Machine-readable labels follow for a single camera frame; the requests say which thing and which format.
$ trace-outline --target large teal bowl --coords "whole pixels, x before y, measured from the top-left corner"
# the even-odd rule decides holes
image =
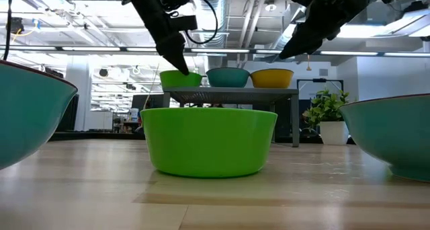
[[[403,178],[430,182],[430,94],[341,107],[349,133],[365,152]]]
[[[0,61],[0,169],[31,155],[52,136],[76,92],[54,75]]]
[[[248,71],[238,68],[210,69],[206,74],[212,87],[244,88],[249,78]]]
[[[269,153],[277,114],[230,108],[143,110],[149,156],[160,171],[227,178],[259,171]]]

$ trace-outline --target table surface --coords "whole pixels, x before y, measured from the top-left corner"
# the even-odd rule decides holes
[[[271,104],[298,95],[298,89],[171,87],[163,91],[183,104]]]
[[[44,145],[0,171],[2,230],[430,229],[430,184],[356,146],[272,145],[258,174],[178,178],[144,141]]]

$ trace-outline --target ceiling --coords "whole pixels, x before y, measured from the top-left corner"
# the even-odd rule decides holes
[[[220,20],[221,35],[211,47],[238,48],[240,37],[248,10],[252,10],[251,22],[256,20],[249,47],[264,46],[268,48],[280,39],[285,30],[292,29],[288,21],[288,12],[294,5],[290,0],[275,0],[274,11],[256,10],[259,0],[250,4],[250,0],[210,0],[217,10]],[[404,9],[414,0],[400,0],[392,6],[375,2],[363,11],[354,22],[361,25],[378,25],[383,28],[399,16],[397,9]],[[13,0],[13,16],[22,17],[24,32],[27,36],[13,39],[12,45],[45,45],[45,46],[155,46],[149,32],[144,28],[142,20],[131,4],[122,5],[119,0]],[[205,7],[201,0],[192,0],[181,7],[181,15],[196,14],[199,29],[193,37],[203,40],[211,36],[214,18],[212,12]],[[5,27],[7,17],[7,0],[0,0],[0,24]],[[5,40],[6,31],[0,30],[0,39]],[[415,51],[422,47],[420,38],[411,38],[408,34],[379,34],[379,38],[336,38],[325,42],[321,50],[356,50],[356,51]],[[118,106],[107,107],[110,110],[122,111],[130,106],[133,93],[147,93],[151,81],[155,78],[153,91],[159,92],[159,77],[155,71],[174,69],[167,61],[159,56],[138,55],[90,55],[94,62],[93,72],[93,107],[106,108],[106,103],[99,98],[111,101]],[[43,69],[41,65],[65,73],[67,54],[28,53],[12,51],[11,61]],[[321,56],[316,61],[339,62],[336,56]],[[189,56],[186,62],[192,71],[201,74],[211,67],[214,58],[207,56]],[[108,69],[107,77],[99,75],[100,69]],[[127,89],[124,84],[133,84],[135,89]]]

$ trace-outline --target gray metal table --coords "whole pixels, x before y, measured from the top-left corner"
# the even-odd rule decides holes
[[[260,89],[223,87],[170,87],[164,88],[163,107],[170,106],[173,98],[183,107],[193,104],[268,104],[275,112],[275,102],[291,100],[293,147],[299,145],[298,89]]]

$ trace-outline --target pipe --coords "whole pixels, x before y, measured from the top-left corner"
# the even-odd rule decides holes
[[[255,12],[253,22],[251,24],[251,27],[249,28],[249,34],[247,37],[247,41],[245,42],[245,48],[248,48],[251,43],[251,39],[253,38],[255,27],[257,26],[258,18],[261,13],[261,9],[263,9],[264,1],[265,0],[259,0],[257,11]]]
[[[249,20],[251,19],[251,15],[253,12],[254,3],[255,3],[255,0],[249,0],[249,8],[247,13],[245,14],[245,20],[243,22],[241,37],[239,38],[239,43],[238,43],[239,48],[242,48],[243,40],[245,39],[245,34],[247,33]]]

